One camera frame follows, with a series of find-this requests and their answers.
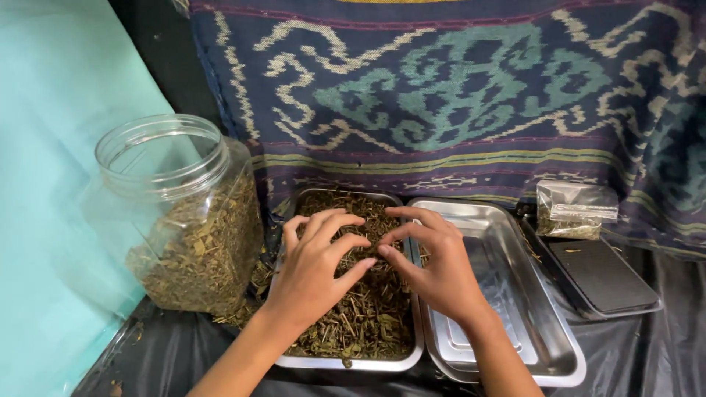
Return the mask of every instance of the clear plastic jar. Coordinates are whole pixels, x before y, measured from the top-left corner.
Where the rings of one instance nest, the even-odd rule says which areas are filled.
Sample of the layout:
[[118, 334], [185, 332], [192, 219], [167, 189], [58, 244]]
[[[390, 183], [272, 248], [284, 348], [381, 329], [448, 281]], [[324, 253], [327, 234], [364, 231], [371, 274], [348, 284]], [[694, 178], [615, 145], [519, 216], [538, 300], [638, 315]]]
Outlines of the clear plastic jar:
[[263, 243], [252, 162], [200, 117], [166, 114], [103, 136], [83, 214], [163, 309], [234, 314]]

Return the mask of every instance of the blue patterned cloth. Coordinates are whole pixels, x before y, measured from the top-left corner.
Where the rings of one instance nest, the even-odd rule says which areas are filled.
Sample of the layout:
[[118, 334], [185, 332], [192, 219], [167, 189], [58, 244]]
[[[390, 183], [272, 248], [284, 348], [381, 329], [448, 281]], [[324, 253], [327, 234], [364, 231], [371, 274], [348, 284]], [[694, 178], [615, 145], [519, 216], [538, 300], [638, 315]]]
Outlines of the blue patterned cloth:
[[697, 1], [210, 0], [190, 12], [274, 213], [309, 184], [513, 207], [559, 179], [617, 190], [610, 236], [706, 256]]

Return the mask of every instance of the fingernail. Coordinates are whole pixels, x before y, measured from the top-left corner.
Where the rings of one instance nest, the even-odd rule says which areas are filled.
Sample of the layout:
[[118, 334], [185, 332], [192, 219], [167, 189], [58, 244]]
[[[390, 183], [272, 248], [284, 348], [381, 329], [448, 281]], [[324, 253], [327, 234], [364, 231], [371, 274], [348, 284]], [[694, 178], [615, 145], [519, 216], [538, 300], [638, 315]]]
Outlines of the fingernail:
[[366, 269], [370, 269], [377, 261], [378, 260], [375, 258], [365, 258], [363, 259], [363, 266], [365, 266]]

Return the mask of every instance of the forearm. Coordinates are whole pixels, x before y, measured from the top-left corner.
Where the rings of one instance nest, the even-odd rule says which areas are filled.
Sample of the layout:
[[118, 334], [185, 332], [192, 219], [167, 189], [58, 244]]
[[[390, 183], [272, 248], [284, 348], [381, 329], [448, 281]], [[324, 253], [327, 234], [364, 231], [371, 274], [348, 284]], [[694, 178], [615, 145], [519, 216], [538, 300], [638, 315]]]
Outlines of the forearm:
[[250, 396], [267, 370], [299, 336], [296, 330], [273, 328], [268, 315], [263, 310], [255, 313], [187, 397]]
[[488, 397], [544, 396], [488, 304], [473, 310], [460, 325], [473, 347]]

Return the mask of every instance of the turquoise wall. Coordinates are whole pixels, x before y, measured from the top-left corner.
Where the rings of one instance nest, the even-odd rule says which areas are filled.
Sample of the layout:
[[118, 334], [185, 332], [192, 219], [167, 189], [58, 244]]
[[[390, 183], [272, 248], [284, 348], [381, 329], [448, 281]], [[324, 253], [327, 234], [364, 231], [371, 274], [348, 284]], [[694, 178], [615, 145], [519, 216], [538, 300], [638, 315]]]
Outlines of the turquoise wall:
[[172, 113], [107, 0], [0, 1], [0, 396], [68, 396], [144, 292], [82, 218], [108, 130]]

